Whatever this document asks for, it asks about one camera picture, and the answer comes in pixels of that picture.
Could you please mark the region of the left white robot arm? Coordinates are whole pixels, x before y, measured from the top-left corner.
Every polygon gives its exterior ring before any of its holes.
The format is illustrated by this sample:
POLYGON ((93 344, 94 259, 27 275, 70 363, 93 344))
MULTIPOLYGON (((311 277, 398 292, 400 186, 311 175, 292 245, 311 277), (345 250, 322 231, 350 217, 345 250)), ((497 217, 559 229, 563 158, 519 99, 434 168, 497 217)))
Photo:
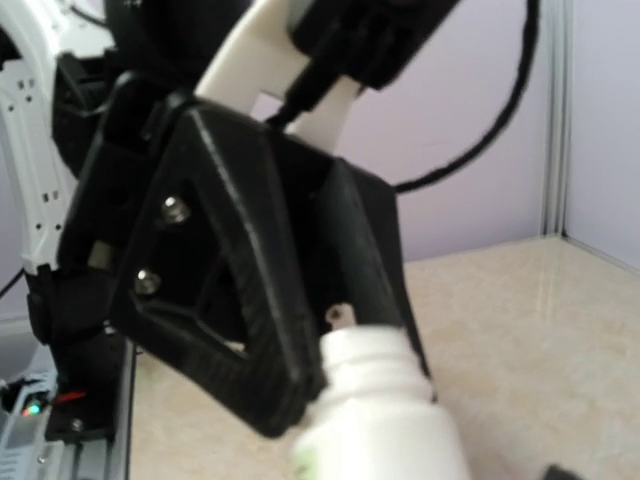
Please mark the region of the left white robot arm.
POLYGON ((104 410, 134 343, 267 437, 437 396, 395 189, 335 152, 449 1, 1 5, 1 151, 36 338, 104 410))

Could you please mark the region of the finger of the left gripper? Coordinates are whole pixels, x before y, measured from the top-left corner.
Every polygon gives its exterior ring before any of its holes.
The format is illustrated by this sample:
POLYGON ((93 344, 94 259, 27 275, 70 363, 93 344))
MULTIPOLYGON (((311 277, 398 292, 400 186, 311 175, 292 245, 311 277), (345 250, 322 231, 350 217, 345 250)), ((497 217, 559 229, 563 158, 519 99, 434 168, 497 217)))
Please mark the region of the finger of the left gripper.
POLYGON ((335 161, 319 191, 319 226, 337 257, 356 324, 400 329, 431 379, 405 283, 393 187, 344 160, 335 161))
POLYGON ((110 305, 121 333, 269 438, 324 384, 280 150, 223 107, 181 113, 110 305))

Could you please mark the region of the small white pill bottle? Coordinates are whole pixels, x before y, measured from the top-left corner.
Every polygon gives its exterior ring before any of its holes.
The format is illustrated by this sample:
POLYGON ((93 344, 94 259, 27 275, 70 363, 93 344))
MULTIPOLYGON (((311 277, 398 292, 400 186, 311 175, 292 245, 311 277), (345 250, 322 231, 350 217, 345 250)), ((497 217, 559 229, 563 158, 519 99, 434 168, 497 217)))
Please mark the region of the small white pill bottle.
POLYGON ((402 330, 343 328, 320 347, 327 386, 293 445, 294 478, 471 478, 455 422, 402 330))

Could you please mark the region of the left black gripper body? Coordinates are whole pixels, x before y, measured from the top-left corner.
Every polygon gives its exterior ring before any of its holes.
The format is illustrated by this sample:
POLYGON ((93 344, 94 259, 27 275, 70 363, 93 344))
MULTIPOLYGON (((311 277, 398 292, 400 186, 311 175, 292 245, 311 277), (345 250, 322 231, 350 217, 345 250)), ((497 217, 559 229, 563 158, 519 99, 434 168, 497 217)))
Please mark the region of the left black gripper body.
POLYGON ((210 229, 186 134, 189 114, 208 105, 143 75, 118 79, 85 150, 59 247, 65 269, 208 277, 210 229))

